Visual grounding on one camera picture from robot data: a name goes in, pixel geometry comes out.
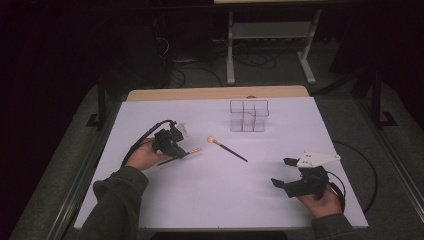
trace person's left hand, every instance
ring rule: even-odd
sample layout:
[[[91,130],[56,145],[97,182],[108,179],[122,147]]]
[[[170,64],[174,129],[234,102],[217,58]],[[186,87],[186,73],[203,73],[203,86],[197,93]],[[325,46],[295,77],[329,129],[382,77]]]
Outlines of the person's left hand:
[[[128,159],[125,166],[135,167],[138,170],[146,170],[158,162],[171,158],[165,154],[157,154],[153,151],[152,144],[154,138],[146,138],[141,143],[141,146],[137,148]]]

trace black strap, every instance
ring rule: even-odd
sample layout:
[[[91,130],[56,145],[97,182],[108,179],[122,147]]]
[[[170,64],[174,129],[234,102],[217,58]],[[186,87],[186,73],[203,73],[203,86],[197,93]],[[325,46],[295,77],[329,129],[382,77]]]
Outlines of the black strap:
[[[346,207],[346,198],[345,198],[345,196],[343,195],[342,191],[340,190],[339,187],[337,187],[336,184],[334,184],[333,182],[330,182],[328,184],[336,192],[337,197],[339,198],[340,207],[342,208],[342,212],[344,213],[344,210],[345,210],[345,207]]]

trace person's right hand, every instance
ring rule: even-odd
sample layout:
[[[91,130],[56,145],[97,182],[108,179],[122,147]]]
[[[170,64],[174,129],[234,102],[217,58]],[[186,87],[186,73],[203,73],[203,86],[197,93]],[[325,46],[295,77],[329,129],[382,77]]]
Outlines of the person's right hand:
[[[328,185],[320,200],[315,200],[312,196],[299,196],[297,199],[299,199],[316,218],[342,213],[339,199],[333,189]]]

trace black wall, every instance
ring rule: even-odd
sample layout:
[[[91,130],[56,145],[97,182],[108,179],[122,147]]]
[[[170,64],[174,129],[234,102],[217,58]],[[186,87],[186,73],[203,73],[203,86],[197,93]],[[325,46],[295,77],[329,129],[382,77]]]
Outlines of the black wall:
[[[1,232],[7,239],[98,73],[74,3],[2,1]]]

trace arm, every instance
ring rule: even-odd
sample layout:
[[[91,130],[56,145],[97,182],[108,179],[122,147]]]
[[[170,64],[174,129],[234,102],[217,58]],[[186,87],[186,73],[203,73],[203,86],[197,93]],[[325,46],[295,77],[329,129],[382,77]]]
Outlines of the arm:
[[[316,217],[312,221],[312,228],[314,229],[316,239],[363,239],[343,215],[337,195],[330,186],[327,186],[324,196],[320,200],[314,200],[310,196],[300,196],[298,199]]]
[[[82,226],[78,239],[136,239],[141,195],[149,182],[141,171],[167,158],[153,152],[152,139],[146,139],[123,168],[95,182],[93,191],[98,203]]]

